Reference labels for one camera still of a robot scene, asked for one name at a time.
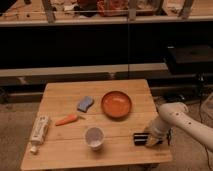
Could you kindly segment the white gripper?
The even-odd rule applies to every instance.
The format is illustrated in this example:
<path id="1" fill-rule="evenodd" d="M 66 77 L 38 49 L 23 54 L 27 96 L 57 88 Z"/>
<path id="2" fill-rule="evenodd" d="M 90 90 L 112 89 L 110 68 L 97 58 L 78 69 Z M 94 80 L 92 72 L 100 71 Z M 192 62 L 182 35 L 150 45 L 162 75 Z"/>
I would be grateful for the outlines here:
<path id="1" fill-rule="evenodd" d="M 151 121 L 145 130 L 150 134 L 147 138 L 146 147 L 153 147 L 160 142 L 166 133 L 167 133 L 167 125 L 164 121 L 160 119 L 156 119 Z"/>

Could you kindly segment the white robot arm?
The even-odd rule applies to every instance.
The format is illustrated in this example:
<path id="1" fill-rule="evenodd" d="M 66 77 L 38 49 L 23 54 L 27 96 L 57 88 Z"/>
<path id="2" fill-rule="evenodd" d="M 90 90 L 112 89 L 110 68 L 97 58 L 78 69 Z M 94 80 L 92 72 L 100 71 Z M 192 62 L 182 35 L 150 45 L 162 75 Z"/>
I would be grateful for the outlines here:
<path id="1" fill-rule="evenodd" d="M 178 127 L 213 152 L 213 128 L 192 119 L 188 112 L 188 107 L 182 102 L 160 105 L 158 115 L 148 126 L 146 146 L 155 146 L 172 127 Z"/>

